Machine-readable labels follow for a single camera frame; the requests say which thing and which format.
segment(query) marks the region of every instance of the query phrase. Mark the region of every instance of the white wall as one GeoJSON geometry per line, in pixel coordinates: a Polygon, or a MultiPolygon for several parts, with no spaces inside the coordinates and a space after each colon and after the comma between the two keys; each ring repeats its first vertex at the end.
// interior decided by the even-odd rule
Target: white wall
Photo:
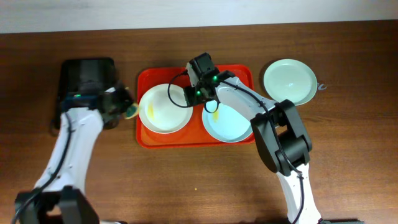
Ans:
{"type": "Polygon", "coordinates": [[[0,0],[0,32],[398,19],[398,0],[0,0]]]}

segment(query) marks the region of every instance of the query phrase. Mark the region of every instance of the white bowl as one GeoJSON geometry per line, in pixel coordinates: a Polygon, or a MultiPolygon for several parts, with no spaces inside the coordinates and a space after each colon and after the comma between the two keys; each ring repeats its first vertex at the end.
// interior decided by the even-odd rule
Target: white bowl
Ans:
{"type": "Polygon", "coordinates": [[[317,92],[317,78],[304,63],[283,59],[267,68],[264,86],[272,99],[278,102],[288,99],[295,105],[302,105],[317,92]]]}
{"type": "MultiPolygon", "coordinates": [[[[175,106],[167,95],[169,84],[157,85],[148,90],[139,102],[139,118],[153,132],[169,134],[182,129],[191,119],[193,108],[175,106]]],[[[186,106],[183,89],[171,85],[170,96],[174,102],[186,106]]]]}
{"type": "MultiPolygon", "coordinates": [[[[209,101],[207,110],[216,109],[217,102],[209,101]]],[[[245,140],[253,132],[250,122],[236,110],[220,103],[215,113],[208,113],[205,109],[201,114],[206,131],[215,139],[222,142],[239,142],[245,140]]]]}

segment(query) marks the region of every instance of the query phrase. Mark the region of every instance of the light blue plate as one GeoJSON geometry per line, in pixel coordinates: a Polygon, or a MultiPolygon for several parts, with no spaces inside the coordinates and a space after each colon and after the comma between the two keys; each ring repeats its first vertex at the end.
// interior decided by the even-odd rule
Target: light blue plate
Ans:
{"type": "MultiPolygon", "coordinates": [[[[217,107],[216,101],[206,104],[207,110],[212,112],[217,107]]],[[[253,132],[250,122],[229,106],[220,104],[217,112],[201,114],[206,131],[215,139],[223,142],[239,142],[245,140],[253,132]]]]}
{"type": "Polygon", "coordinates": [[[296,106],[310,101],[317,92],[317,78],[306,64],[283,59],[270,65],[264,74],[264,86],[272,99],[286,99],[296,106]]]}

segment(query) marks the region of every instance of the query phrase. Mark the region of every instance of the orange plastic tray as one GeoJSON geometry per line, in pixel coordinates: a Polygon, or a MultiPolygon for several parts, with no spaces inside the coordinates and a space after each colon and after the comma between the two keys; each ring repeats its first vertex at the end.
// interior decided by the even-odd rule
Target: orange plastic tray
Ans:
{"type": "MultiPolygon", "coordinates": [[[[253,78],[250,70],[244,65],[217,65],[222,72],[229,70],[233,72],[246,86],[253,88],[253,78]]],[[[146,91],[154,86],[169,83],[169,81],[177,74],[183,72],[184,68],[150,68],[144,70],[138,77],[137,102],[146,91]]],[[[174,82],[175,85],[186,87],[190,85],[189,77],[184,75],[178,77],[174,82]]],[[[201,120],[203,105],[197,105],[193,108],[193,114],[188,124],[181,130],[171,134],[158,134],[147,129],[139,117],[137,117],[137,142],[147,149],[165,149],[176,147],[199,147],[199,146],[222,146],[249,144],[254,142],[254,136],[250,135],[243,141],[236,143],[221,142],[210,136],[201,120]]]]}

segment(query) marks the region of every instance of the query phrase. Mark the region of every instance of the small yellow object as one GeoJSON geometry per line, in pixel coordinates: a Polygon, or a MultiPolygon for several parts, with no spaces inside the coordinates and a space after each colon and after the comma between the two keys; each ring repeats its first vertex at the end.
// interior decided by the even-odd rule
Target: small yellow object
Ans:
{"type": "Polygon", "coordinates": [[[218,110],[216,110],[216,112],[213,113],[213,121],[214,123],[217,123],[218,120],[218,110]]]}
{"type": "Polygon", "coordinates": [[[152,102],[148,106],[148,117],[155,121],[154,104],[152,102]]]}

